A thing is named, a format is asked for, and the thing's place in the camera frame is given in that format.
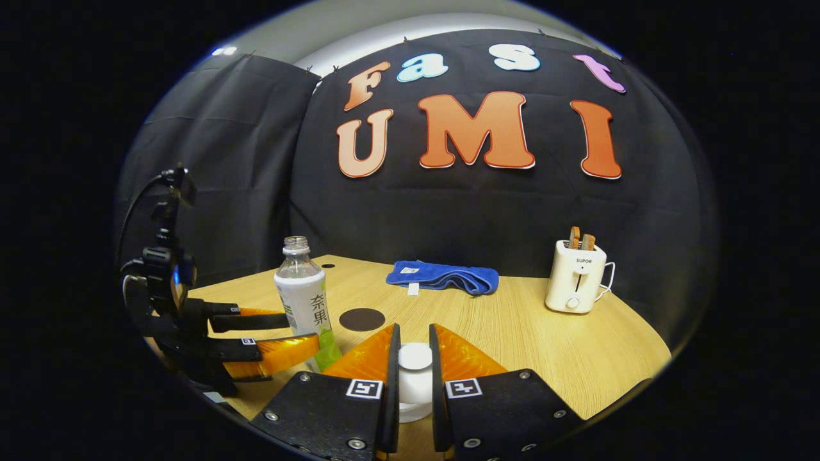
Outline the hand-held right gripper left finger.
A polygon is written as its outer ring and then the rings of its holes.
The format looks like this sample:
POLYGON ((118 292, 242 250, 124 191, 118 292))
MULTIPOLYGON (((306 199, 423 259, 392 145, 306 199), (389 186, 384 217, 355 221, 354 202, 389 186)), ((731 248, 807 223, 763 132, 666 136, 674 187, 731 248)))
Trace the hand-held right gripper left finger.
POLYGON ((314 460, 387 460, 398 447, 400 326, 349 351, 336 375, 303 371, 252 418, 275 443, 314 460))

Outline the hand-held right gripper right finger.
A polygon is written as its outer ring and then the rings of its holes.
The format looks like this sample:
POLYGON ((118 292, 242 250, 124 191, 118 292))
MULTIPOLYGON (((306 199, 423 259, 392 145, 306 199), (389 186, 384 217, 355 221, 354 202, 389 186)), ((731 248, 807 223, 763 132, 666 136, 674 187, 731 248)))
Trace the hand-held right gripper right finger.
POLYGON ((545 460, 585 427, 533 369, 509 371, 435 323, 429 345, 434 449, 445 460, 545 460))

